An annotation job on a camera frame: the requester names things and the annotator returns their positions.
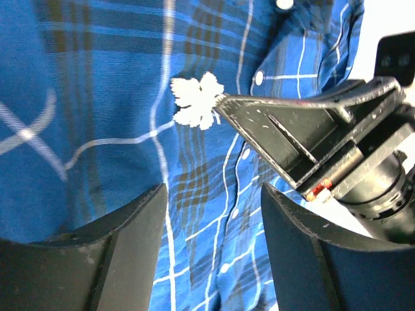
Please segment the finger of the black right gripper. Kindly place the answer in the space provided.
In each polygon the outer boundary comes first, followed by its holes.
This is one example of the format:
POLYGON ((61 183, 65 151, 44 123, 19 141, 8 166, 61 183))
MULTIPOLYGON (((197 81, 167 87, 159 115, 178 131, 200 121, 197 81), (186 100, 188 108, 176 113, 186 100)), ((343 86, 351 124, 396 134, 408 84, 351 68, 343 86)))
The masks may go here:
POLYGON ((271 107, 298 109, 338 109, 356 106, 382 97, 389 92, 402 94, 394 77, 375 77, 369 82, 347 80, 331 91, 310 98, 270 98, 229 95, 223 99, 223 111, 234 112, 241 108, 271 107))
POLYGON ((216 110, 296 190, 330 187, 359 162, 356 101, 225 96, 216 110))

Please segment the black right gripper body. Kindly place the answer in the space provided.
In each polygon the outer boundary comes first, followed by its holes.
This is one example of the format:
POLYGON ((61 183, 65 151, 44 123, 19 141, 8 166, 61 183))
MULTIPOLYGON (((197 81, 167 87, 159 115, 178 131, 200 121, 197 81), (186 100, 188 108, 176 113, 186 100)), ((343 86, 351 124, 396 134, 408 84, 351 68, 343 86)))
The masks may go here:
POLYGON ((339 109, 307 109, 298 121, 306 154, 298 192, 324 191, 379 240, 414 241, 414 176, 397 147, 414 133, 414 109, 398 87, 377 89, 339 109))

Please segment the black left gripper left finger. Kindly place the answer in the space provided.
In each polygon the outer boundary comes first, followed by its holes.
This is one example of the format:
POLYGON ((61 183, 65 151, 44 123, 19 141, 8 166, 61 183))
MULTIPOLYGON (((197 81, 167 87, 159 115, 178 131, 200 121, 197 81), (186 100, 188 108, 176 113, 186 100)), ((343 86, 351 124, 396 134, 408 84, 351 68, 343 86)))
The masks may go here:
POLYGON ((147 310, 166 207, 161 184, 51 240, 2 240, 1 309, 147 310))

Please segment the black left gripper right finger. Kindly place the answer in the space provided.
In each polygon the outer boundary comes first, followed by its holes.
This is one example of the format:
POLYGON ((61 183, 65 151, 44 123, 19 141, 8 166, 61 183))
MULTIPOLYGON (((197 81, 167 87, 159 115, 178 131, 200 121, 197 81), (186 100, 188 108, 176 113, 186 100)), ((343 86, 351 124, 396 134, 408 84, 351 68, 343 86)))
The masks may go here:
POLYGON ((261 212, 280 310, 413 310, 414 247, 304 209, 269 183, 261 212))

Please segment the blue plaid shirt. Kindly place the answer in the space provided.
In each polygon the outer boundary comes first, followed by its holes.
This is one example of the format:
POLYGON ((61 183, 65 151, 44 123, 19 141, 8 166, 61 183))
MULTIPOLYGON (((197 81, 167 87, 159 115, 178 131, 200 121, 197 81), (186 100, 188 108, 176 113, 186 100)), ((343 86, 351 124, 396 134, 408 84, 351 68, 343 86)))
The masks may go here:
POLYGON ((169 203, 151 310, 277 310, 260 207, 302 198, 175 78, 313 97, 353 67, 362 1, 2 1, 1 237, 39 242, 153 185, 169 203))

